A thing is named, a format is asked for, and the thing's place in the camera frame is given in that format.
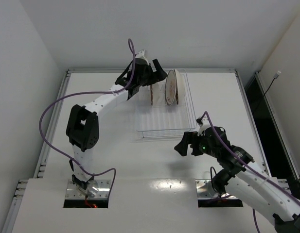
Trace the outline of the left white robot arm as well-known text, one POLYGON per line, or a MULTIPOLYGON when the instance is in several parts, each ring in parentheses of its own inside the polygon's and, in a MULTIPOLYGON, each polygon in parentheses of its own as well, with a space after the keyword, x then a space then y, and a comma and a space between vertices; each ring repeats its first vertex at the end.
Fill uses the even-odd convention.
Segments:
POLYGON ((137 58, 134 69, 126 68, 116 79, 107 94, 83 106, 71 109, 66 135, 72 145, 74 158, 70 160, 73 170, 72 181, 83 191, 93 187, 94 176, 90 173, 93 147, 99 140, 99 125, 102 117, 122 102, 131 99, 140 87, 150 86, 165 80, 167 73, 158 59, 152 64, 137 58))

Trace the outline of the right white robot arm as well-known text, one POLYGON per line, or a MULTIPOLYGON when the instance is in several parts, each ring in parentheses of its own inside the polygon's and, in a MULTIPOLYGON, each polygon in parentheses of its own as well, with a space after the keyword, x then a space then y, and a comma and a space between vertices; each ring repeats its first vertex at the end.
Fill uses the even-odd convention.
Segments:
POLYGON ((223 128, 185 132, 174 149, 186 156, 188 147, 193 156, 209 155, 222 167, 211 179, 213 193, 236 196, 264 216, 278 233, 300 233, 300 200, 265 175, 243 148, 232 145, 223 128))

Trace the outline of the orange sunburst glass plate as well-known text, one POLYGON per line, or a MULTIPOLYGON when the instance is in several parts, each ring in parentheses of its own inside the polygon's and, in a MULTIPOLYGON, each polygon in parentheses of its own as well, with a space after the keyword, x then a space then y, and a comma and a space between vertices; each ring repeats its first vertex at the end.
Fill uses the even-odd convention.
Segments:
POLYGON ((165 101, 167 105, 172 105, 176 98, 176 75, 174 70, 168 72, 165 83, 165 101))

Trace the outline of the floral plate brown rim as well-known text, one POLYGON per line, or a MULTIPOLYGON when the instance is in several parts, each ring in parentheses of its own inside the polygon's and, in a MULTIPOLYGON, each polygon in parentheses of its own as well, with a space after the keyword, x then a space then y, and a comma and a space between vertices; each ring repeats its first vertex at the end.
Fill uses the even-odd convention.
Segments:
POLYGON ((164 84, 155 83, 150 86, 151 105, 154 107, 163 106, 165 104, 164 98, 164 84))
POLYGON ((181 105, 185 98, 185 82, 182 74, 177 70, 174 69, 176 75, 176 84, 177 84, 177 104, 181 105))

